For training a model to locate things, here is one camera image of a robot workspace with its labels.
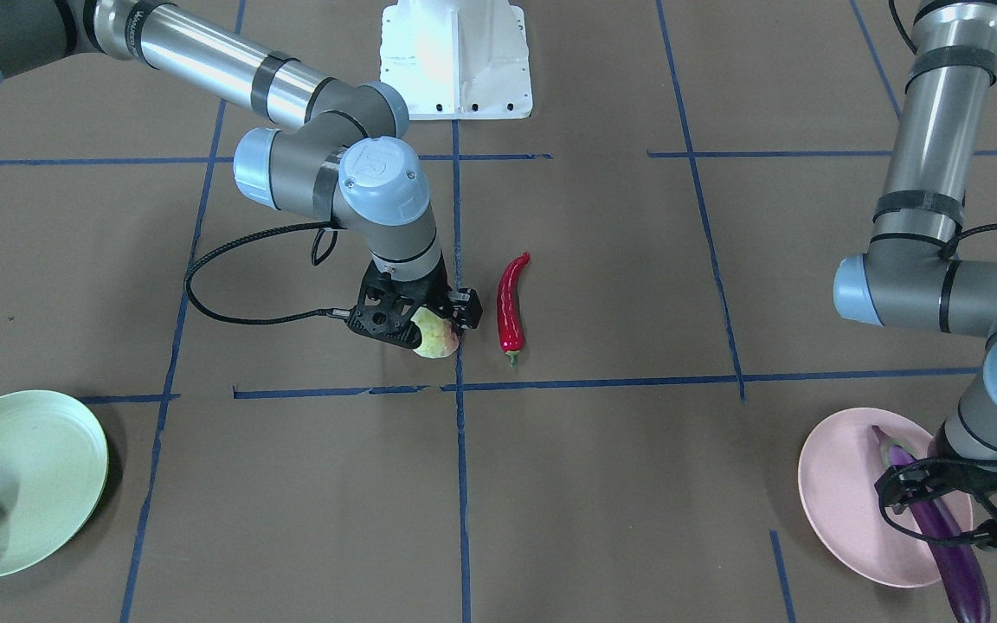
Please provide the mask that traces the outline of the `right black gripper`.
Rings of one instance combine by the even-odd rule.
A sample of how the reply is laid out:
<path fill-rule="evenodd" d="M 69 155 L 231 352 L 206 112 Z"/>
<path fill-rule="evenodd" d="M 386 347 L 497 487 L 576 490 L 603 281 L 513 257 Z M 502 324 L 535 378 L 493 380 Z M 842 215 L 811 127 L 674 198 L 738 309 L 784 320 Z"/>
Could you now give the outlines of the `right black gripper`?
<path fill-rule="evenodd" d="M 448 286 L 443 260 L 427 275 L 409 281 L 393 279 L 391 272 L 381 272 L 371 263 L 345 324 L 360 336 L 415 350 L 421 343 L 421 332 L 411 318 L 423 306 L 451 322 L 459 337 L 463 331 L 475 330 L 483 315 L 481 299 L 474 289 Z"/>

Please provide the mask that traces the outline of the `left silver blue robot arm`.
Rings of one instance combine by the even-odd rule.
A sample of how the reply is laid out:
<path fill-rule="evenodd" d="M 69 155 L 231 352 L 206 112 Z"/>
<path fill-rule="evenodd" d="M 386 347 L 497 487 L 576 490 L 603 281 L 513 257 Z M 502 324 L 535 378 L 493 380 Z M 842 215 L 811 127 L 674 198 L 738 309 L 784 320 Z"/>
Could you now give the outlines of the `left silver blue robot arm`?
<path fill-rule="evenodd" d="M 911 466 L 876 481 L 882 513 L 947 493 L 987 513 L 976 529 L 918 539 L 997 549 L 997 263 L 963 260 L 967 177 L 987 94 L 997 81 L 997 1 L 923 1 L 904 40 L 914 52 L 897 141 L 865 253 L 846 257 L 833 284 L 839 315 L 863 324 L 980 337 L 980 371 Z"/>

